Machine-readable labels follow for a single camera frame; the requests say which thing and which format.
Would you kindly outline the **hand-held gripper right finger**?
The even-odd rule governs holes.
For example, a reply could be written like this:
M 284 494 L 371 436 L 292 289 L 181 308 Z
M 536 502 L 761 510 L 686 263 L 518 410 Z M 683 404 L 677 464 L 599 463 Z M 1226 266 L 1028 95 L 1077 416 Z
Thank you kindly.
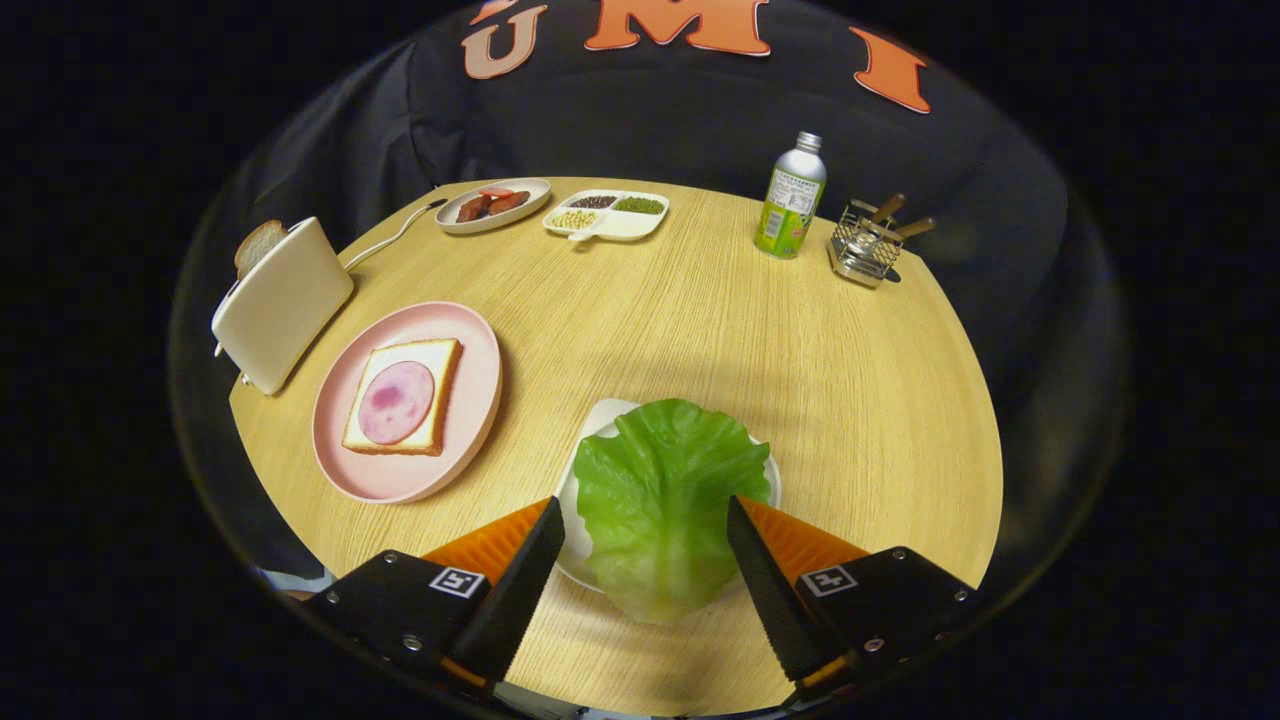
M 983 594 L 906 546 L 869 552 L 742 495 L 727 538 L 794 701 L 851 696 L 923 664 Z

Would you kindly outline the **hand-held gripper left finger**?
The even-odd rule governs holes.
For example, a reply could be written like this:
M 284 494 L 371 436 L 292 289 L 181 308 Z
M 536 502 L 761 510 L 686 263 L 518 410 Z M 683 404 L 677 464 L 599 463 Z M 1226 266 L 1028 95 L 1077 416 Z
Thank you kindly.
M 303 606 L 429 685 L 490 693 L 506 678 L 564 542 L 545 497 L 425 553 L 383 550 Z

